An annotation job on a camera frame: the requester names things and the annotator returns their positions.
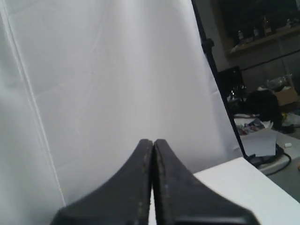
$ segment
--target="gray wall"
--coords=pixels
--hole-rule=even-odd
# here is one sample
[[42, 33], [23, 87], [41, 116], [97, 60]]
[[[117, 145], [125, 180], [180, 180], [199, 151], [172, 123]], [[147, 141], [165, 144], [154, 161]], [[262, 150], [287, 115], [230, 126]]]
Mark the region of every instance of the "gray wall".
[[[300, 36], [294, 36], [284, 39], [278, 43], [264, 46], [258, 50], [245, 53], [239, 57], [228, 59], [224, 54], [224, 49], [221, 44], [219, 32], [210, 6], [210, 0], [198, 0], [197, 6], [207, 37], [213, 39], [215, 42], [213, 55], [218, 71], [222, 71], [233, 66], [240, 66], [240, 68], [243, 69], [256, 63], [277, 57], [280, 53], [286, 54], [300, 49]], [[274, 79], [285, 75], [286, 73], [292, 73], [296, 78], [300, 78], [300, 53], [247, 70], [243, 72], [243, 78], [245, 85], [247, 86], [247, 90], [253, 91], [263, 84], [265, 80]]]

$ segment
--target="shelf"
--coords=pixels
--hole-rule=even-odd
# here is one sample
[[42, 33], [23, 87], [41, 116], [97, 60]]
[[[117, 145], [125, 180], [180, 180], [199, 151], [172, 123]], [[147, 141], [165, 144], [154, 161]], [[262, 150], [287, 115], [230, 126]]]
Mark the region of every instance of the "shelf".
[[255, 47], [262, 46], [263, 44], [267, 44], [271, 41], [276, 41], [276, 39], [278, 39], [278, 38], [287, 37], [287, 36], [297, 34], [297, 33], [300, 33], [300, 25], [286, 29], [286, 30], [276, 33], [276, 34], [269, 35], [267, 37], [263, 37], [261, 39], [252, 41], [250, 43], [241, 45], [241, 46], [237, 47], [237, 49], [234, 52], [230, 52], [230, 50], [229, 50], [229, 51], [226, 51], [225, 53], [227, 56], [231, 57], [231, 56], [237, 55], [239, 53], [243, 53], [246, 50], [250, 51], [250, 50], [254, 49]]

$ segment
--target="white fabric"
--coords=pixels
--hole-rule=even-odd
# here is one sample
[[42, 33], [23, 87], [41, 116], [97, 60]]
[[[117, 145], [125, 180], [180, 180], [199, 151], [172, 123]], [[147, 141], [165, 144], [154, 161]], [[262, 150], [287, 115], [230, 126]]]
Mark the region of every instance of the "white fabric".
[[240, 155], [190, 1], [0, 4], [0, 224], [43, 224], [141, 138], [167, 139], [193, 172]]

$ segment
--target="white table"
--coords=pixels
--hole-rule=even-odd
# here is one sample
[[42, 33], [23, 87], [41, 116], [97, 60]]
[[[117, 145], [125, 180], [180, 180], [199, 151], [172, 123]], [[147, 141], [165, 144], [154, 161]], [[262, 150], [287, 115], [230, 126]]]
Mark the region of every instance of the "white table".
[[[251, 210], [261, 225], [300, 224], [300, 204], [244, 158], [194, 175], [216, 193]], [[151, 198], [149, 224], [155, 225], [153, 196]]]

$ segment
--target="black light stand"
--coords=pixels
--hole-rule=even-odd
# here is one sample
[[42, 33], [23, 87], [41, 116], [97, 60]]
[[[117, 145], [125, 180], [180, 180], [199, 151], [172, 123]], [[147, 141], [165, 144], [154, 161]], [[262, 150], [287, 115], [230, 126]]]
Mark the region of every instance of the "black light stand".
[[[212, 55], [212, 47], [214, 46], [214, 42], [210, 38], [206, 37], [205, 31], [204, 31], [204, 27], [203, 27], [203, 24], [202, 24], [200, 15], [199, 15], [199, 11], [198, 11], [197, 5], [195, 3], [196, 0], [191, 0], [191, 1], [192, 1], [193, 9], [194, 9], [194, 12], [195, 12], [195, 17], [196, 17], [196, 21], [197, 21], [198, 30], [199, 30], [199, 35], [200, 35], [200, 38], [202, 40], [202, 48], [203, 48], [204, 54], [206, 55], [206, 58], [207, 58], [207, 61], [208, 61], [209, 65], [210, 65], [212, 74], [213, 74], [213, 76], [215, 78], [215, 81], [216, 81], [216, 77], [218, 75], [218, 69], [217, 69], [214, 57]], [[255, 155], [253, 155], [253, 156], [247, 156], [246, 155], [244, 146], [243, 146], [242, 141], [240, 139], [240, 135], [239, 135], [238, 129], [237, 129], [237, 127], [235, 125], [235, 122], [234, 122], [234, 119], [233, 119], [233, 115], [229, 111], [227, 99], [222, 94], [221, 94], [221, 98], [222, 98], [222, 101], [224, 103], [224, 107], [226, 109], [229, 121], [231, 123], [231, 126], [233, 128], [234, 134], [236, 136], [236, 139], [238, 140], [238, 143], [240, 145], [240, 149], [242, 151], [243, 157], [246, 160], [249, 161], [252, 158], [254, 158]]]

